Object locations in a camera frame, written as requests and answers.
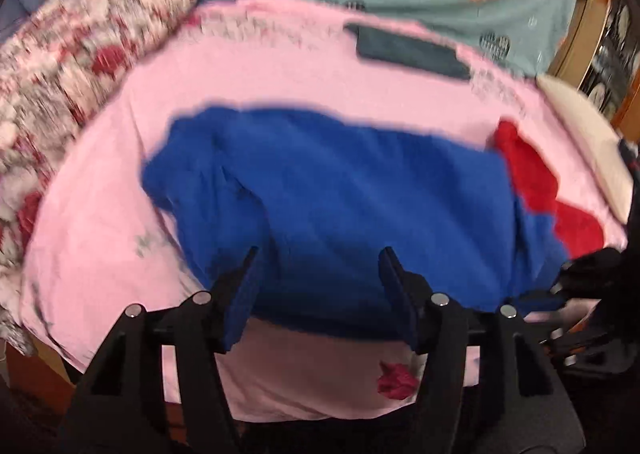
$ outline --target beige cushion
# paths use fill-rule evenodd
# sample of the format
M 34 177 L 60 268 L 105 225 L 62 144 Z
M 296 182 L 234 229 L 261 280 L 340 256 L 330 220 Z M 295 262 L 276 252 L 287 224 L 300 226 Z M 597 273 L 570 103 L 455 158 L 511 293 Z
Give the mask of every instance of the beige cushion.
M 633 179 L 618 152 L 619 136 L 581 91 L 549 75 L 536 81 L 593 171 L 613 215 L 626 224 Z

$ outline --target floral blanket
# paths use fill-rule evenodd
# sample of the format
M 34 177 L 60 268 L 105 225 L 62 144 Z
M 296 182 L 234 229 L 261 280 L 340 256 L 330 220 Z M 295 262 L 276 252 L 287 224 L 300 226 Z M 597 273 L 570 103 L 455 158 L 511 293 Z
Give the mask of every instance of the floral blanket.
M 0 47 L 0 338 L 25 354 L 18 301 L 40 200 L 127 71 L 197 0 L 48 0 Z

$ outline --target mattress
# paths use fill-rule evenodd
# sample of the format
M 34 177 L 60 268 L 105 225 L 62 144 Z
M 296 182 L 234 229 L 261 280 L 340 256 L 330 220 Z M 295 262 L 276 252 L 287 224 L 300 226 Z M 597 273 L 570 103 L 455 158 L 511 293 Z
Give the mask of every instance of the mattress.
M 456 49 L 468 82 L 359 60 L 347 22 L 373 24 Z M 83 371 L 124 307 L 177 306 L 201 286 L 176 248 L 174 222 L 140 187 L 173 118 L 211 104 L 307 105 L 339 119 L 437 133 L 484 148 L 501 117 L 518 124 L 559 180 L 558 198 L 599 220 L 622 247 L 571 137 L 534 84 L 475 50 L 393 21 L 306 0 L 238 0 L 197 9 L 158 54 L 139 64 L 69 152 L 44 201 L 26 256 L 22 323 Z M 380 362 L 424 368 L 403 342 L 354 341 L 251 319 L 217 358 L 236 420 L 373 418 L 413 402 L 376 390 Z M 466 383 L 477 376 L 468 353 Z M 174 352 L 164 351 L 165 396 L 179 401 Z

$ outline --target bed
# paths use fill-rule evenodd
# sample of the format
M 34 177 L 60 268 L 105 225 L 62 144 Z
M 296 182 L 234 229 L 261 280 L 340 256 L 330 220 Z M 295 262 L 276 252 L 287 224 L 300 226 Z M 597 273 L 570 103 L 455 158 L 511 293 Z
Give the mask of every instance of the bed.
M 457 82 L 362 62 L 353 36 L 342 30 L 348 21 L 453 47 L 472 78 Z M 435 132 L 480 148 L 506 116 L 552 167 L 558 196 L 596 216 L 607 245 L 625 244 L 592 164 L 533 81 L 514 78 L 472 47 L 412 21 L 307 0 L 207 4 L 133 68 L 66 156 L 40 204 L 18 313 L 78 370 L 132 301 L 159 309 L 201 289 L 175 248 L 174 223 L 159 216 L 138 178 L 171 118 L 216 101 L 313 104 L 346 121 Z M 166 398 L 178 402 L 171 350 L 164 361 Z M 477 361 L 478 352 L 469 352 L 468 384 Z M 234 417 L 253 422 L 374 418 L 411 404 L 411 397 L 391 400 L 377 392 L 380 362 L 404 364 L 418 378 L 424 368 L 424 358 L 402 342 L 309 335 L 258 319 L 218 360 Z

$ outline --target metal screw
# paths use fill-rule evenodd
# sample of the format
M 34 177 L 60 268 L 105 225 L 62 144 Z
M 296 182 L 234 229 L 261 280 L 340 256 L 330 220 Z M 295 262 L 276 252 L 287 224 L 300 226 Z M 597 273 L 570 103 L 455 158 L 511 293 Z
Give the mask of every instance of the metal screw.
M 431 302 L 436 306 L 447 306 L 449 297 L 445 293 L 434 293 L 431 295 Z
M 211 294 L 208 291 L 199 291 L 192 299 L 195 304 L 202 306 L 211 300 Z
M 518 311 L 511 306 L 511 304 L 505 304 L 504 306 L 500 306 L 500 313 L 502 313 L 507 319 L 513 319 Z
M 127 317 L 137 317 L 142 313 L 142 306 L 140 304 L 129 304 L 124 310 L 124 315 Z

